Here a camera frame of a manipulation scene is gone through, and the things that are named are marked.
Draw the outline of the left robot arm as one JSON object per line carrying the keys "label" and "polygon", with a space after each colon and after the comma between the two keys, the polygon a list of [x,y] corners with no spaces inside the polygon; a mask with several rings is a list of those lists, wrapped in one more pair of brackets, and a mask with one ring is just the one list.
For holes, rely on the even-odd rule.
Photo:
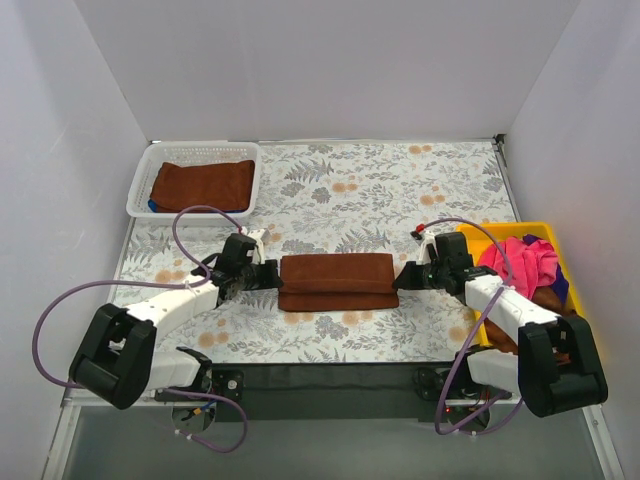
{"label": "left robot arm", "polygon": [[145,301],[101,306],[71,362],[72,381],[118,409],[150,390],[175,388],[189,396],[221,393],[225,381],[212,361],[188,347],[159,352],[157,343],[194,317],[217,309],[244,291],[278,289],[278,263],[269,260],[265,229],[231,234],[221,252],[184,279]]}

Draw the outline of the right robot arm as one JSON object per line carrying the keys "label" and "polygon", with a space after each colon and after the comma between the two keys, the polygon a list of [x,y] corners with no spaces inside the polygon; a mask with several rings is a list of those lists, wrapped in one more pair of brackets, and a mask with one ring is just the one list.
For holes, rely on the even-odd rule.
{"label": "right robot arm", "polygon": [[487,386],[520,397],[538,417],[604,403],[608,384],[586,319],[561,316],[477,266],[460,232],[423,240],[419,261],[409,261],[393,285],[400,290],[444,290],[482,312],[517,346],[516,354],[468,345],[455,356],[440,389]]}

